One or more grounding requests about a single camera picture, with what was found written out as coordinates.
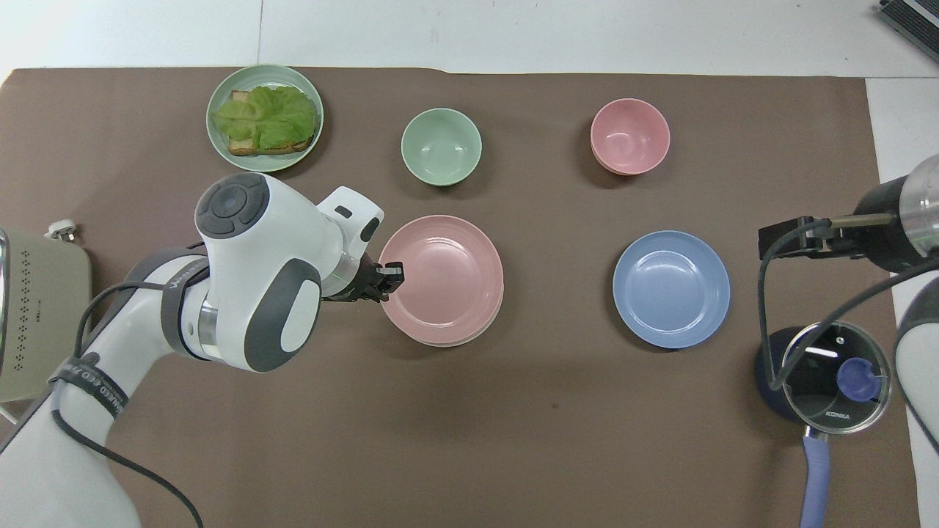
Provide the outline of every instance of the blue plate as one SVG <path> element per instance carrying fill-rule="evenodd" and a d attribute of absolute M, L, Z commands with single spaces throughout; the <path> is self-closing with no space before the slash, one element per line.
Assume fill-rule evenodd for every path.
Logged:
<path fill-rule="evenodd" d="M 731 305 L 731 279 L 711 246 L 681 231 L 629 244 L 613 272 L 613 300 L 626 325 L 665 349 L 711 336 Z"/>

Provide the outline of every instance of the blue handle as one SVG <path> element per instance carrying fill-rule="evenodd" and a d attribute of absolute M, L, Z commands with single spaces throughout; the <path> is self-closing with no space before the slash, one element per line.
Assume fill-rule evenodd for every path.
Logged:
<path fill-rule="evenodd" d="M 831 466 L 828 459 L 828 442 L 805 436 L 802 445 L 806 449 L 808 478 L 806 496 L 802 500 L 802 520 L 799 528 L 822 528 L 824 507 L 828 500 L 828 476 Z"/>

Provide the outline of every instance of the white table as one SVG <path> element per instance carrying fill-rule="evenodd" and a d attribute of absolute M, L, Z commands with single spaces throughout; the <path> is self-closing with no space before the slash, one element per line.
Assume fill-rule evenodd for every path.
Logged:
<path fill-rule="evenodd" d="M 877 20 L 876 4 L 873 0 L 5 2 L 0 4 L 0 79 L 14 68 L 263 62 L 416 66 L 474 73 L 863 77 L 868 79 L 878 169 L 881 181 L 887 181 L 939 152 L 939 63 Z M 860 198 L 867 189 L 857 191 Z M 894 289 L 898 320 L 926 281 L 921 278 Z M 912 420 L 910 429 L 922 525 L 939 526 L 939 457 Z"/>

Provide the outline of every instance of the green bowl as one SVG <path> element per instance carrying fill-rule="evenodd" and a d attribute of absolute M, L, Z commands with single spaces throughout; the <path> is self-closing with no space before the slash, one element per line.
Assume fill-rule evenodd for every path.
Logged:
<path fill-rule="evenodd" d="M 235 156 L 228 151 L 228 136 L 221 133 L 215 123 L 212 122 L 211 113 L 218 110 L 222 103 L 231 99 L 232 90 L 251 90 L 257 86 L 268 86 L 276 88 L 277 86 L 294 86 L 310 98 L 316 109 L 316 131 L 313 133 L 313 141 L 303 152 L 294 152 L 292 154 L 278 154 L 276 156 L 256 155 L 256 156 Z M 215 88 L 212 98 L 208 100 L 208 109 L 206 109 L 206 131 L 208 140 L 219 153 L 220 156 L 228 160 L 236 167 L 255 171 L 255 172 L 274 172 L 286 169 L 290 165 L 300 161 L 316 145 L 319 134 L 323 130 L 323 100 L 319 98 L 319 93 L 310 81 L 301 75 L 298 71 L 292 70 L 286 66 L 276 64 L 259 64 L 242 68 L 229 75 L 222 83 Z"/>
<path fill-rule="evenodd" d="M 425 183 L 453 185 L 469 176 L 483 155 L 483 138 L 469 117 L 432 108 L 414 117 L 401 136 L 401 157 Z"/>

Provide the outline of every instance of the kitchenware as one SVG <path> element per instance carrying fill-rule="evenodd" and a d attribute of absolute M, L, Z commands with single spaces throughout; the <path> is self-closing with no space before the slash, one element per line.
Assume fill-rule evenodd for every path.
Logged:
<path fill-rule="evenodd" d="M 665 159 L 670 143 L 669 123 L 654 106 L 638 99 L 607 103 L 590 127 L 593 156 L 616 174 L 652 170 Z"/>
<path fill-rule="evenodd" d="M 731 280 L 720 256 L 681 231 L 634 241 L 613 271 L 613 300 L 636 335 L 665 349 L 697 345 L 723 323 Z"/>
<path fill-rule="evenodd" d="M 401 136 L 408 170 L 438 186 L 462 181 L 479 163 L 483 138 L 469 117 L 450 108 L 432 108 L 414 117 Z"/>
<path fill-rule="evenodd" d="M 381 306 L 395 326 L 425 345 L 467 343 L 499 313 L 499 253 L 466 220 L 431 215 L 411 221 L 391 236 L 379 260 L 404 263 L 405 282 Z"/>
<path fill-rule="evenodd" d="M 770 335 L 776 371 L 817 326 Z M 890 365 L 867 333 L 842 321 L 809 344 L 778 391 L 769 388 L 762 354 L 760 349 L 754 373 L 763 400 L 780 416 L 806 426 L 802 442 L 808 478 L 800 527 L 821 527 L 830 474 L 827 435 L 857 432 L 880 418 L 890 394 Z"/>
<path fill-rule="evenodd" d="M 0 409 L 45 390 L 72 354 L 90 297 L 91 265 L 81 247 L 0 228 Z"/>
<path fill-rule="evenodd" d="M 232 90 L 250 91 L 258 86 L 267 86 L 276 88 L 277 86 L 294 86 L 303 92 L 310 99 L 316 110 L 316 131 L 313 134 L 313 140 L 310 146 L 302 152 L 293 152 L 291 154 L 277 155 L 255 155 L 255 156 L 236 156 L 228 151 L 228 136 L 219 131 L 215 123 L 212 122 L 211 113 L 218 110 L 220 106 L 231 99 Z M 319 92 L 313 87 L 309 79 L 304 77 L 296 70 L 286 66 L 276 64 L 259 64 L 249 66 L 238 70 L 222 81 L 212 93 L 206 109 L 206 131 L 208 139 L 215 147 L 220 156 L 228 160 L 236 167 L 255 171 L 255 172 L 274 172 L 285 169 L 290 165 L 302 160 L 319 140 L 319 135 L 323 130 L 323 101 L 319 97 Z"/>

